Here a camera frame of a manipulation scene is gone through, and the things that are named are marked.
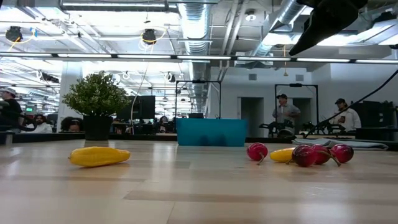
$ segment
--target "doorway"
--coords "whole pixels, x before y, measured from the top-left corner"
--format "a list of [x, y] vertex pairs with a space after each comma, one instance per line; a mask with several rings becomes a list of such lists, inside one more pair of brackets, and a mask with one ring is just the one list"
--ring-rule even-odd
[[311, 98], [293, 98], [293, 105], [300, 109], [301, 114], [295, 120], [294, 134], [300, 134], [304, 123], [311, 122]]
[[259, 128], [259, 125], [264, 122], [263, 98], [238, 97], [238, 118], [248, 122], [247, 137], [264, 137], [264, 130]]

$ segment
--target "gray towel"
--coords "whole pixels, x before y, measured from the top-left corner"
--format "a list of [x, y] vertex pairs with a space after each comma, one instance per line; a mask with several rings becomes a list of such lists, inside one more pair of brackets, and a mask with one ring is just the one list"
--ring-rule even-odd
[[302, 145], [306, 144], [312, 146], [320, 144], [326, 147], [333, 147], [337, 144], [346, 144], [355, 150], [387, 150], [388, 146], [381, 143], [364, 142], [364, 141], [339, 141], [334, 139], [296, 139], [292, 141], [293, 144]]

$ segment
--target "blue bin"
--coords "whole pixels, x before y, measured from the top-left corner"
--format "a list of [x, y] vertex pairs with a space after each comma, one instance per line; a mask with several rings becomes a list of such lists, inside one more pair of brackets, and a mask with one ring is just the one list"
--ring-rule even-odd
[[247, 122], [240, 119], [177, 119], [180, 146], [244, 146]]

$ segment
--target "baseball cap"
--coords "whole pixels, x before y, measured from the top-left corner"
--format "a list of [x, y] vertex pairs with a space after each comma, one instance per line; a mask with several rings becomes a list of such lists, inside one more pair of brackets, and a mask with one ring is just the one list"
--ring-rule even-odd
[[279, 99], [279, 97], [282, 97], [283, 99], [287, 99], [286, 94], [281, 94], [281, 95], [277, 95], [276, 98]]
[[338, 99], [335, 104], [346, 103], [346, 101], [342, 98]]
[[1, 91], [1, 92], [6, 91], [6, 92], [9, 92], [9, 93], [11, 93], [11, 94], [17, 95], [17, 91], [15, 91], [15, 90], [13, 90], [12, 88], [9, 88], [9, 87], [7, 87], [7, 88], [2, 88], [2, 89], [0, 89], [0, 91]]

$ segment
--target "metal frame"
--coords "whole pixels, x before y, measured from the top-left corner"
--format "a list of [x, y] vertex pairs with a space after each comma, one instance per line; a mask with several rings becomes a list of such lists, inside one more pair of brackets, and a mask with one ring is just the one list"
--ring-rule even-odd
[[218, 114], [219, 117], [218, 119], [221, 119], [221, 81], [201, 81], [201, 80], [193, 80], [193, 81], [185, 81], [185, 80], [177, 80], [175, 81], [175, 113], [174, 113], [174, 118], [177, 119], [177, 97], [178, 97], [178, 84], [179, 83], [192, 83], [192, 84], [204, 84], [204, 83], [208, 83], [209, 85], [211, 83], [218, 83], [218, 85], [220, 86], [220, 88], [218, 89], [219, 92], [219, 100], [218, 100]]
[[[315, 87], [315, 93], [316, 93], [316, 102], [317, 102], [317, 124], [319, 124], [319, 98], [318, 98], [318, 85], [309, 85], [309, 84], [301, 84], [301, 83], [293, 83], [293, 84], [275, 84], [275, 97], [277, 96], [277, 87], [278, 86], [289, 86], [291, 88], [301, 88], [303, 86], [313, 86]], [[277, 122], [277, 103], [275, 100], [275, 122]]]

